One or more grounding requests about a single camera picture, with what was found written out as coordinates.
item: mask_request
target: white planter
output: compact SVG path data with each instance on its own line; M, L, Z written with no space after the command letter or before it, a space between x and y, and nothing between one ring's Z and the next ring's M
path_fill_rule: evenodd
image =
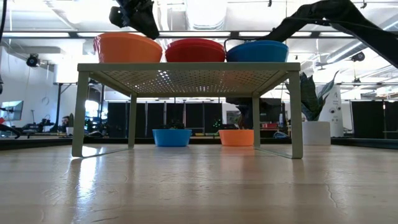
M327 121L303 122L303 144L330 146L330 123Z
M67 136L73 135L73 128L67 128Z

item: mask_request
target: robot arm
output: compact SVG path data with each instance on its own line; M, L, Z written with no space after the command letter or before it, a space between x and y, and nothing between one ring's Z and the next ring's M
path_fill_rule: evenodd
M368 21L350 0L322 0L300 6L269 35L257 40L283 42L307 24L332 26L350 34L398 68L397 36Z

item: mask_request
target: ceiling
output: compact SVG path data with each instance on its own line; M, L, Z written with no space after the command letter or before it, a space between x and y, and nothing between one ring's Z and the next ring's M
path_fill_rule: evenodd
M313 3L313 0L155 0L154 11L160 30L272 30L281 21L293 14L302 4ZM360 8L362 1L353 1ZM363 15L376 25L381 25L392 17L398 20L398 1L366 1L367 6L360 9ZM109 8L118 6L112 0L9 0L5 31L13 32L106 32L133 31L125 27L119 29L108 21ZM331 27L307 25L301 31L333 30ZM23 49L28 47L58 47L62 50L61 57L46 55L45 60L53 63L62 62L64 57L82 60L82 55L93 53L92 38L87 39L5 39L20 54L32 53ZM172 40L158 40L164 47ZM318 70L315 62L323 62L327 55L342 50L355 40L353 39L288 39L289 61L301 62L308 74L314 74L319 83L328 82L336 71L340 71L337 82L351 82L354 75L361 77L362 82L396 82L398 70L389 65L372 50L366 49L363 62L341 61L325 66L326 70ZM230 42L232 47L239 42ZM350 92L366 93L379 86L355 88L346 86Z

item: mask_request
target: desk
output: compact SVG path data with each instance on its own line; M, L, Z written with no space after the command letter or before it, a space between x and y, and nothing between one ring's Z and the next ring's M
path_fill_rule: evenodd
M84 63L78 65L78 90L75 110L72 155L83 157L85 101L92 78L131 97L129 144L134 147L136 108L139 97L250 97L253 123L260 123L259 98L285 80L290 81L292 110L292 154L303 157L300 64L299 63ZM261 149L260 126L254 125L254 147Z

